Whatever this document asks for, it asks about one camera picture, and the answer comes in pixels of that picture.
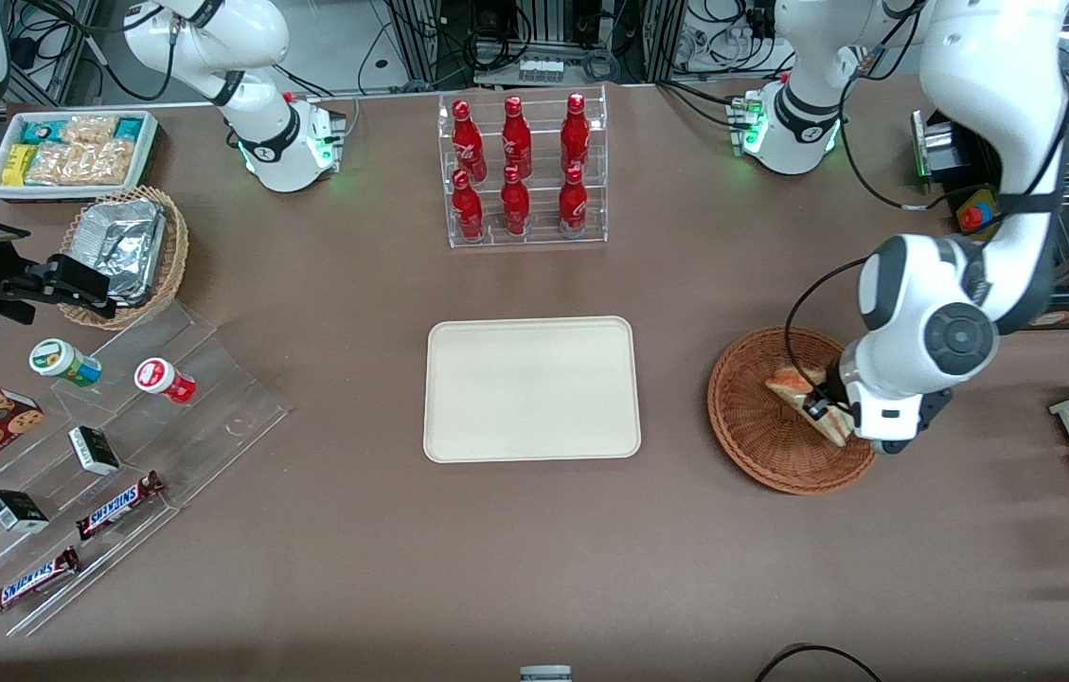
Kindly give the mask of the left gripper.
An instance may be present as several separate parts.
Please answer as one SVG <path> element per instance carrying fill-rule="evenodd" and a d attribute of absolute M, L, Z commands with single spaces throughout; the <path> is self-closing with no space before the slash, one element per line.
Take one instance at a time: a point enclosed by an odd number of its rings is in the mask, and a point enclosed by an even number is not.
<path fill-rule="evenodd" d="M 856 433 L 918 433 L 952 402 L 952 388 L 928 393 L 897 391 L 876 383 L 870 368 L 859 366 L 859 348 L 846 348 L 838 366 L 816 379 L 819 393 L 802 399 L 801 410 L 814 422 L 838 422 L 838 405 L 848 404 Z"/>

